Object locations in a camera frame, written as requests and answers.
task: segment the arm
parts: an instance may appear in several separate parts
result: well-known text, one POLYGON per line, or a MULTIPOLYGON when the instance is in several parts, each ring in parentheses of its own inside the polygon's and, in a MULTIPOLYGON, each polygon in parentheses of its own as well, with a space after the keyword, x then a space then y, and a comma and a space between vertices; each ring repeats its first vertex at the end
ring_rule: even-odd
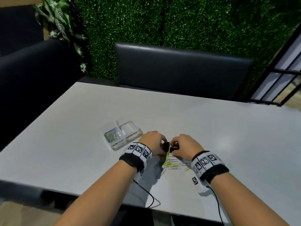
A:
MULTIPOLYGON (((153 156, 165 154, 161 140, 166 138, 157 131, 141 136, 139 142, 149 147, 153 156)), ((64 212, 54 226, 110 225, 137 173, 119 160, 64 212)))
MULTIPOLYGON (((179 150, 172 155, 192 161, 204 151, 202 146, 190 136, 181 134, 171 144, 179 143, 179 150)), ((226 213, 234 225, 287 226, 288 224, 230 173, 215 176, 211 186, 219 197, 226 213)))

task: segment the forearm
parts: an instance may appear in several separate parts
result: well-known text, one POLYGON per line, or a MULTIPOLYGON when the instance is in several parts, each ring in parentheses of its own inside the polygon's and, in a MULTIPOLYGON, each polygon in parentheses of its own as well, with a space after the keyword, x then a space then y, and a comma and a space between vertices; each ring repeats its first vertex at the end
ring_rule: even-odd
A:
POLYGON ((137 168, 118 161, 62 215, 55 226, 105 226, 116 215, 137 168))
POLYGON ((234 225, 288 225, 230 173, 217 175, 211 186, 234 225))

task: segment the tabletop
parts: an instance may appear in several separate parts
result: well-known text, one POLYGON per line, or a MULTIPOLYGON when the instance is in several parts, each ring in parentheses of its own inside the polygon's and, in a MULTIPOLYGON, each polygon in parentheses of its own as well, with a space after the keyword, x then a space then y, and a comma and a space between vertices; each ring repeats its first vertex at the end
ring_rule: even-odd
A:
MULTIPOLYGON (((109 149, 100 132, 120 117, 169 141, 192 136, 290 225, 301 222, 301 114, 274 106, 75 83, 0 153, 0 179, 82 194, 125 149, 109 149)), ((213 194, 197 193, 191 170, 160 176, 158 160, 139 182, 156 198, 154 209, 220 221, 213 194)), ((132 184, 124 203, 151 201, 132 184)), ((224 210, 222 217, 229 222, 224 210)))

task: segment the wristband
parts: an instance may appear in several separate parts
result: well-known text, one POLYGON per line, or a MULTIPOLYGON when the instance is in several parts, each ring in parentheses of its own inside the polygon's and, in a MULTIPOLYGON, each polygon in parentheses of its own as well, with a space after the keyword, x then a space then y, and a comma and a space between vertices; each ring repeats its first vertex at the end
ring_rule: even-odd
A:
POLYGON ((130 166, 136 167, 137 172, 144 171, 148 161, 152 158, 150 149, 142 143, 132 143, 120 156, 119 160, 125 161, 130 166))
POLYGON ((216 175, 229 172, 221 159, 209 151, 198 153, 194 157, 191 167, 198 178, 206 180, 209 184, 216 175))

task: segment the hand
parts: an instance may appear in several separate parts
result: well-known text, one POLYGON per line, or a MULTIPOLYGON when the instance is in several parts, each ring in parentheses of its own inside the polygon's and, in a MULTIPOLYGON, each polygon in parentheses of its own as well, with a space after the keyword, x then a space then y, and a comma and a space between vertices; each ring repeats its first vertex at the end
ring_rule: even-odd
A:
POLYGON ((203 147, 195 141, 191 136, 181 134, 174 137, 171 146, 178 142, 179 149, 172 152, 173 156, 180 156, 185 160, 192 161, 192 158, 199 152, 204 151, 203 147))
POLYGON ((147 132, 138 140, 139 143, 145 144, 150 149, 153 156, 164 155, 166 152, 162 150, 162 140, 167 142, 164 135, 157 131, 147 132))

